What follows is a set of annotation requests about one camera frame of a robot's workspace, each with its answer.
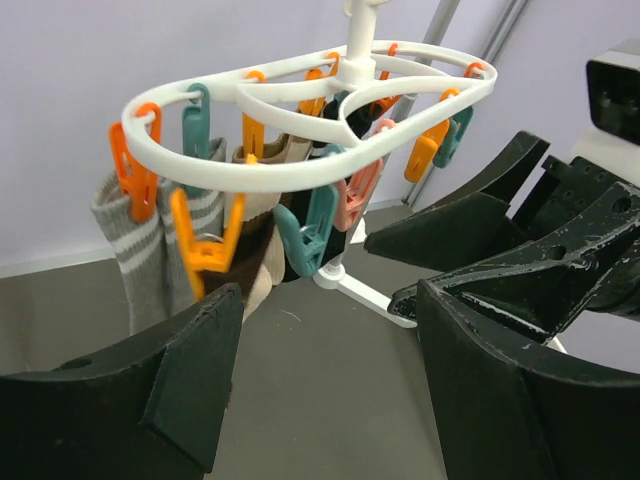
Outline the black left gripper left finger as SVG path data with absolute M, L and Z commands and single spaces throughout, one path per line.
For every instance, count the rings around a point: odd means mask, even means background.
M 226 284 L 51 371 L 1 379 L 5 479 L 201 479 L 214 467 L 242 328 Z

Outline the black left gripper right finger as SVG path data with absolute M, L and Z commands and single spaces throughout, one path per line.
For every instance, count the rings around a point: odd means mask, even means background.
M 542 346 L 426 280 L 416 314 L 448 478 L 638 478 L 638 375 Z

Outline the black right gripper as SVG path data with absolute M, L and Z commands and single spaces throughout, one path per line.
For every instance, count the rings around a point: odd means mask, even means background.
M 456 269 L 398 290 L 390 313 L 415 321 L 442 315 L 471 329 L 500 325 L 537 343 L 583 311 L 638 320 L 639 190 L 583 157 L 544 160 L 545 173 L 512 217 L 535 241 L 478 261 L 548 148 L 520 131 L 466 184 L 368 236 L 370 254 Z

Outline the yellow orange peg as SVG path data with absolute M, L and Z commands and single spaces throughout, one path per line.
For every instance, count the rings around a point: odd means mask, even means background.
M 197 235 L 193 228 L 186 192 L 178 187 L 169 199 L 179 252 L 195 301 L 206 295 L 202 272 L 228 274 L 241 237 L 247 205 L 245 192 L 233 195 L 231 215 L 222 235 Z

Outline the white oval peg hanger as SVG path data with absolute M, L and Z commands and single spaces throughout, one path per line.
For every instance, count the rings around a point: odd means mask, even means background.
M 151 115 L 139 111 L 146 103 L 164 107 L 193 98 L 192 79 L 157 86 L 130 100 L 121 114 L 129 151 L 149 170 L 176 182 L 225 192 L 265 193 L 307 190 L 347 177 L 427 129 L 488 96 L 498 72 L 483 63 L 477 77 L 456 77 L 421 64 L 429 58 L 468 67 L 476 57 L 435 45 L 397 41 L 397 53 L 387 55 L 390 40 L 374 37 L 377 1 L 347 1 L 349 30 L 346 44 L 336 47 L 338 71 L 329 78 L 289 82 L 287 76 L 327 65 L 329 53 L 320 50 L 257 66 L 267 77 L 249 79 L 251 68 L 198 77 L 214 101 L 234 103 L 251 119 L 295 136 L 339 144 L 345 152 L 325 160 L 280 165 L 244 165 L 200 160 L 175 153 L 146 131 Z M 347 118 L 358 108 L 385 97 L 409 93 L 458 95 L 438 102 L 399 122 L 396 127 L 362 140 Z

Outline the teal peg being squeezed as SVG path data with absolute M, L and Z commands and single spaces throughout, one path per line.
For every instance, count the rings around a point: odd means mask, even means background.
M 332 183 L 286 194 L 274 209 L 284 247 L 284 283 L 312 277 L 342 254 L 346 234 L 334 226 L 340 194 Z

